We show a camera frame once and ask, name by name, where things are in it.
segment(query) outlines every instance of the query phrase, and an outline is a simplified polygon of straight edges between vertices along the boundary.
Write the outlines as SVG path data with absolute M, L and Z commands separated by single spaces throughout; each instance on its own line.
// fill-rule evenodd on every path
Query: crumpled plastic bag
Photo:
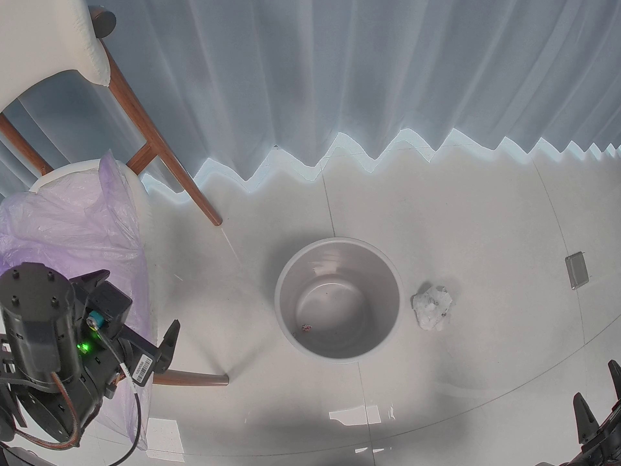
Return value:
M 412 297 L 412 308 L 423 330 L 442 330 L 448 323 L 448 310 L 452 303 L 453 299 L 443 286 L 432 286 Z
M 108 269 L 108 280 L 134 302 L 125 322 L 151 337 L 147 261 L 138 217 L 125 175 L 111 152 L 98 170 L 71 173 L 0 203 L 0 274 L 22 262 L 41 262 L 67 278 Z M 136 400 L 123 380 L 112 400 L 104 399 L 96 420 L 133 440 Z M 142 430 L 138 447 L 147 448 L 151 381 L 138 387 Z

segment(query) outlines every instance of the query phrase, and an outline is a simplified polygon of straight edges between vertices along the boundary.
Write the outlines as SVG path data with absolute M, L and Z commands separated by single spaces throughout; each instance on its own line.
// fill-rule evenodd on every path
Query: blue-gray curtain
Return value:
M 452 128 L 490 149 L 621 143 L 621 0 L 87 2 L 115 12 L 106 44 L 191 174 L 210 157 L 247 179 L 274 145 L 314 166 L 339 131 L 374 158 L 402 128 L 434 149 Z M 54 167 L 141 145 L 74 72 L 5 113 Z M 0 161 L 0 193 L 34 181 Z

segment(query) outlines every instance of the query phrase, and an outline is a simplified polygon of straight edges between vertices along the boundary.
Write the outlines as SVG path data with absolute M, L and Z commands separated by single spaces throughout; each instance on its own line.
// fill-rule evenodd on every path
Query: wooden chair frame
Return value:
M 93 28 L 95 29 L 95 36 L 101 40 L 113 31 L 116 25 L 116 17 L 112 12 L 106 11 L 101 7 L 90 7 L 89 9 L 91 11 L 91 20 L 93 22 Z M 206 214 L 215 226 L 220 226 L 222 224 L 222 218 L 177 160 L 175 154 L 166 143 L 166 140 L 161 136 L 158 128 L 155 127 L 155 124 L 140 104 L 140 101 L 136 98 L 136 95 L 125 80 L 105 45 L 104 49 L 110 62 L 110 91 L 146 140 L 142 148 L 129 159 L 127 166 L 136 173 L 136 175 L 139 175 L 155 157 L 159 157 L 181 184 L 183 189 L 188 192 L 192 200 L 196 202 L 201 211 Z M 4 113 L 0 113 L 0 131 L 2 131 L 6 139 L 13 144 L 42 176 L 53 171 L 53 168 L 36 152 L 19 131 L 17 131 Z M 229 384 L 229 377 L 226 375 L 206 375 L 203 373 L 168 370 L 163 375 L 154 375 L 153 383 L 175 386 L 226 386 Z

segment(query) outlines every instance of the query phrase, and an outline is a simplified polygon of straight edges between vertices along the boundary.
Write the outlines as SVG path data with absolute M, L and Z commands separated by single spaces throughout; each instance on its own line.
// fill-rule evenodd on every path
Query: white chair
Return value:
M 176 159 L 99 39 L 113 30 L 115 22 L 114 15 L 100 7 L 89 10 L 85 0 L 0 0 L 0 130 L 40 170 L 42 177 L 31 191 L 37 192 L 45 183 L 66 174 L 96 168 L 99 160 L 53 170 L 1 112 L 35 83 L 66 70 L 77 70 L 90 82 L 108 86 L 147 141 L 127 165 L 121 166 L 134 197 L 148 272 L 154 278 L 151 213 L 147 192 L 137 176 L 151 160 L 159 156 L 214 225 L 221 224 L 222 219 Z M 158 289 L 150 290 L 153 304 Z M 156 375 L 153 383 L 223 386 L 229 378 L 168 370 Z

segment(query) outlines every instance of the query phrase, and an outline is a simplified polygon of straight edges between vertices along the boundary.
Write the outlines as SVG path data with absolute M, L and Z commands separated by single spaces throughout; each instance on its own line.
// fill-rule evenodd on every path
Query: white sticker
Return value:
M 142 380 L 145 379 L 145 375 L 149 368 L 151 368 L 151 364 L 153 363 L 153 359 L 151 359 L 147 354 L 142 354 L 140 360 L 138 361 L 138 365 L 134 370 L 134 374 L 132 378 L 136 381 L 136 383 L 142 383 Z

